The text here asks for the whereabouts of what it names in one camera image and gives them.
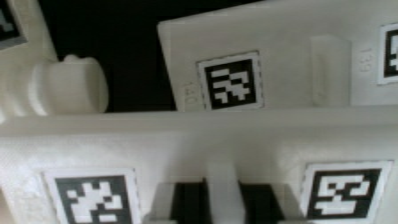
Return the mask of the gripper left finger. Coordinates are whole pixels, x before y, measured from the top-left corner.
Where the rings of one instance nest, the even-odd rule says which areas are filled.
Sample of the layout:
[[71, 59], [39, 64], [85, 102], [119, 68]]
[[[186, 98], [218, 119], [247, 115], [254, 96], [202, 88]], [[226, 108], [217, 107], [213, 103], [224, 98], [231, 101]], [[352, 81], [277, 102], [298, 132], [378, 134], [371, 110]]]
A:
[[204, 181], [158, 184], [147, 224], [213, 224]]

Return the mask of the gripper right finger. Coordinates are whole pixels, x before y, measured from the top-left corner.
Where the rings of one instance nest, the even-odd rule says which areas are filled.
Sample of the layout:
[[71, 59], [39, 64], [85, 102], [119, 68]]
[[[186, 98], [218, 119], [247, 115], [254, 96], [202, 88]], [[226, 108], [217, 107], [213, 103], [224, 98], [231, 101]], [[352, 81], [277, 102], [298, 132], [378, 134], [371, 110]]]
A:
[[242, 183], [245, 224], [295, 224], [304, 221], [289, 187], [284, 184]]

